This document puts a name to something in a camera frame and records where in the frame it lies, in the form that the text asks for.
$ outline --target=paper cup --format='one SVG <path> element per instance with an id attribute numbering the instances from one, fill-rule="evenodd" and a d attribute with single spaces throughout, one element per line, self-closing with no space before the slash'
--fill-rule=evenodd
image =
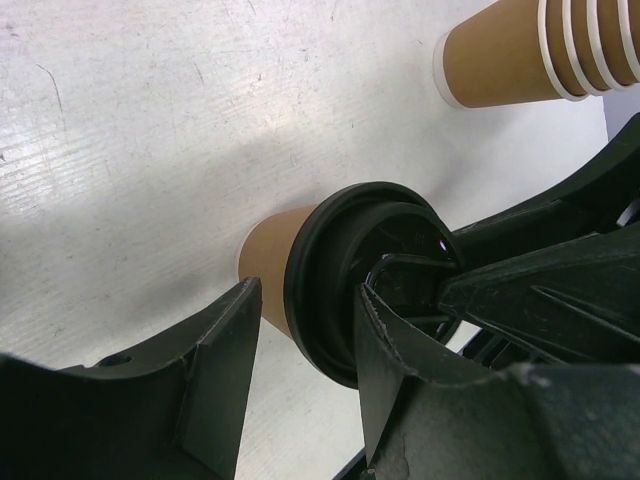
<path id="1" fill-rule="evenodd" d="M 238 276 L 262 280 L 262 316 L 291 337 L 284 312 L 284 276 L 291 246 L 316 205 L 278 213 L 256 225 L 241 247 Z"/>
<path id="2" fill-rule="evenodd" d="M 435 58 L 440 91 L 470 108 L 561 98 L 540 53 L 537 15 L 538 0 L 499 0 L 455 27 Z"/>
<path id="3" fill-rule="evenodd" d="M 577 101 L 636 83 L 630 65 L 640 42 L 629 37 L 640 36 L 640 2 L 568 2 L 499 0 L 455 27 L 434 55 L 443 98 L 469 108 Z"/>

